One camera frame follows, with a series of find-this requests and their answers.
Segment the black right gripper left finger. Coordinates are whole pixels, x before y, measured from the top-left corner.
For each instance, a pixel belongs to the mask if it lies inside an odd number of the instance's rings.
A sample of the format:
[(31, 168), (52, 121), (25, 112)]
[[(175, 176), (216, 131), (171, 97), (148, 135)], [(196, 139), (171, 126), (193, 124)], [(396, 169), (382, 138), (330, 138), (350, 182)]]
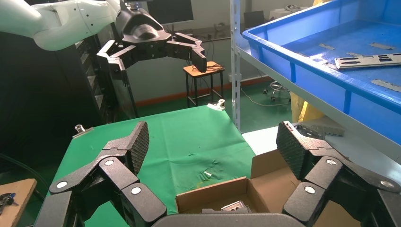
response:
[(144, 121), (128, 136), (107, 142), (92, 162), (51, 184), (35, 226), (82, 227), (107, 202), (131, 227), (155, 224), (167, 210), (138, 178), (148, 147)]

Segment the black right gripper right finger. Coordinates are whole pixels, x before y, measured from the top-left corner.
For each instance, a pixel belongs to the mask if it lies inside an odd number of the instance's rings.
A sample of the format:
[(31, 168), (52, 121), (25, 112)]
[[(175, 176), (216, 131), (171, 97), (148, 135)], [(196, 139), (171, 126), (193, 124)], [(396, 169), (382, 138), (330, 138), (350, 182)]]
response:
[(329, 201), (363, 227), (401, 224), (401, 187), (395, 181), (347, 160), (324, 140), (302, 135), (288, 121), (278, 126), (278, 151), (299, 185), (282, 212), (313, 226)]

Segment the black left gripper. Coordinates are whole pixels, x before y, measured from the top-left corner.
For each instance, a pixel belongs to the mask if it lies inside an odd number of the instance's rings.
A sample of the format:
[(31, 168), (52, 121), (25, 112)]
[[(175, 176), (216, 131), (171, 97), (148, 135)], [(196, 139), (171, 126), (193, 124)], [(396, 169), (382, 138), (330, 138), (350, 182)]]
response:
[(202, 40), (183, 33), (172, 37), (144, 9), (120, 10), (115, 25), (121, 41), (107, 41), (96, 55), (100, 68), (125, 87), (130, 86), (126, 69), (138, 61), (168, 56), (191, 61), (200, 72), (207, 70)]

